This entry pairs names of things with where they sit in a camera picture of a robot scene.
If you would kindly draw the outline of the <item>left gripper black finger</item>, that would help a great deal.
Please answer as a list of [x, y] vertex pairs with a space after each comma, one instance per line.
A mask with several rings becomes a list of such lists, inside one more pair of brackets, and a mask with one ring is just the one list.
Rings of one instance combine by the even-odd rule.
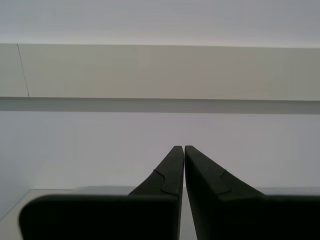
[[199, 240], [317, 240], [320, 198], [266, 195], [191, 145], [186, 189]]
[[177, 240], [185, 156], [173, 147], [127, 195], [51, 194], [27, 203], [18, 223], [25, 240]]

